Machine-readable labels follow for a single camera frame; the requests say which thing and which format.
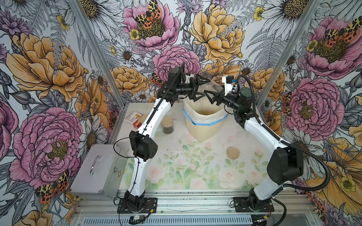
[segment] pink peony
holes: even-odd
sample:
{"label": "pink peony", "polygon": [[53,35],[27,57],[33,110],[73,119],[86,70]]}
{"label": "pink peony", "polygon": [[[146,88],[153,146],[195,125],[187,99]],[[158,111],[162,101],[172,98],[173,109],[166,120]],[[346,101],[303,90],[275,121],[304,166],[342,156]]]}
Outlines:
{"label": "pink peony", "polygon": [[5,101],[0,100],[0,161],[8,153],[11,134],[19,125],[15,111]]}
{"label": "pink peony", "polygon": [[[159,27],[161,30],[157,30],[154,28],[148,29],[148,35],[142,37],[140,33],[140,37],[136,39],[136,43],[138,44],[139,48],[142,51],[152,51],[152,50],[159,50],[165,48],[169,44],[174,44],[177,40],[180,22],[178,21],[178,17],[173,17],[173,14],[170,13],[170,9],[168,5],[165,4],[163,6],[159,1],[157,1],[159,8],[162,10],[162,15],[159,23]],[[138,15],[144,15],[148,11],[148,3],[145,7],[139,6],[135,8],[132,6],[131,8],[124,8],[123,9],[123,19],[125,32],[129,33],[133,29],[138,29],[138,23],[136,22],[135,18]]]}
{"label": "pink peony", "polygon": [[288,127],[302,130],[314,141],[326,139],[342,123],[344,106],[337,85],[326,78],[303,78],[292,91]]}
{"label": "pink peony", "polygon": [[188,51],[185,47],[174,45],[166,47],[161,54],[153,58],[155,64],[154,72],[161,80],[167,81],[170,68],[181,66],[185,62],[185,72],[197,74],[201,66],[199,57],[193,51]]}
{"label": "pink peony", "polygon": [[344,18],[326,17],[309,37],[309,45],[304,58],[300,59],[299,66],[318,76],[328,76],[333,80],[341,79],[352,72],[362,63],[362,35],[352,42],[337,43],[333,47],[325,46],[325,32],[328,29],[341,30],[347,27],[352,20],[344,22]]}
{"label": "pink peony", "polygon": [[10,178],[37,188],[58,180],[66,170],[73,176],[80,167],[82,132],[78,119],[60,107],[29,117],[14,136],[17,159],[11,163]]}

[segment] mounting plate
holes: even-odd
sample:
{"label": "mounting plate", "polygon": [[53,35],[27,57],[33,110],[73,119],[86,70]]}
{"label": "mounting plate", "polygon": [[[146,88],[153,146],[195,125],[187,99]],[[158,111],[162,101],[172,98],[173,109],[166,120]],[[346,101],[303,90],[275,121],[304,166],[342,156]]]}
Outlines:
{"label": "mounting plate", "polygon": [[[126,206],[124,200],[125,200],[124,198],[119,199],[117,213],[135,213]],[[151,210],[153,210],[152,213],[156,212],[157,198],[144,198],[144,203],[145,203],[144,207],[141,209],[140,212],[137,213],[148,214]]]}
{"label": "mounting plate", "polygon": [[[248,197],[234,197],[234,206],[237,213],[245,212],[255,212],[249,208]],[[265,205],[260,206],[260,212],[274,212],[274,207],[272,202],[266,203]]]}

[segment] silver metal case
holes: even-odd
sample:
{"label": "silver metal case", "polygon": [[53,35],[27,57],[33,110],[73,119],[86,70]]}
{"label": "silver metal case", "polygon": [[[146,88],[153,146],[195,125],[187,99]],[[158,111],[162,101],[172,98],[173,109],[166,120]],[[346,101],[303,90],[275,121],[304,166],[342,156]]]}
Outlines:
{"label": "silver metal case", "polygon": [[72,194],[89,200],[110,200],[118,192],[127,159],[113,145],[92,146],[71,186]]}

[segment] clear plastic jar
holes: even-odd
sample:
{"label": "clear plastic jar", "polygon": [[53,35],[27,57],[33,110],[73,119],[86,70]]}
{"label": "clear plastic jar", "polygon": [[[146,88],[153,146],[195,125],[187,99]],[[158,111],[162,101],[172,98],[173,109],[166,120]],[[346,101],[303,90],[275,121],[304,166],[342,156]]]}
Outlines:
{"label": "clear plastic jar", "polygon": [[162,130],[166,134],[170,134],[173,132],[173,119],[171,117],[164,117],[161,121]]}

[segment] table surface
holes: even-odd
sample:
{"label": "table surface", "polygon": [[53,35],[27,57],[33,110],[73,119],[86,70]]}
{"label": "table surface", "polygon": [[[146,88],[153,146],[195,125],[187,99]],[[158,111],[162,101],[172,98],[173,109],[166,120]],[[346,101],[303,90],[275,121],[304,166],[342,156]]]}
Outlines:
{"label": "table surface", "polygon": [[[158,145],[156,155],[147,170],[146,190],[183,191],[230,190],[249,191],[266,175],[271,153],[256,138],[241,128],[229,115],[218,133],[206,141],[197,141],[187,130],[183,103],[175,103],[166,114],[173,118],[174,132],[165,134],[158,128],[154,141]],[[153,103],[130,103],[126,116],[136,111],[148,114]],[[133,125],[123,121],[118,139],[128,137]],[[123,154],[132,156],[129,139],[120,141]],[[230,159],[226,149],[237,147],[240,156]],[[131,183],[134,158],[128,159],[122,176],[120,190]]]}

